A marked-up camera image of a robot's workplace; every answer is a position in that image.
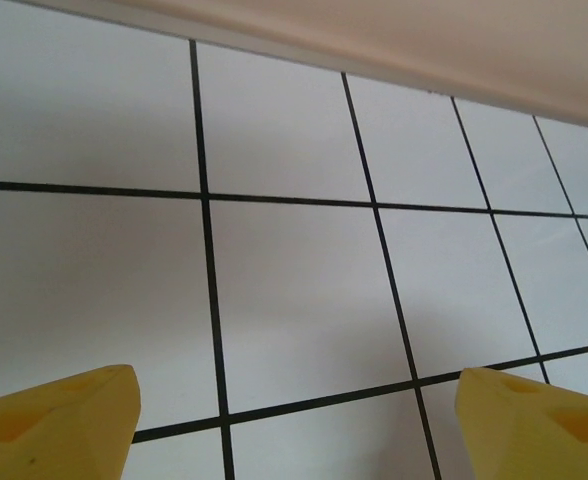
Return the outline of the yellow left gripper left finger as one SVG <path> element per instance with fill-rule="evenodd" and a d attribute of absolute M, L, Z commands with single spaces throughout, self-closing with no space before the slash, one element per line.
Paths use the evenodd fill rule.
<path fill-rule="evenodd" d="M 0 479 L 119 479 L 141 411 L 130 365 L 0 397 Z"/>

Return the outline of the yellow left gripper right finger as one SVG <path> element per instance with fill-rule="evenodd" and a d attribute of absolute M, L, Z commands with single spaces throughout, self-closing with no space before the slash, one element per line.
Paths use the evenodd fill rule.
<path fill-rule="evenodd" d="M 588 395 L 467 368 L 455 411 L 477 479 L 588 479 Z"/>

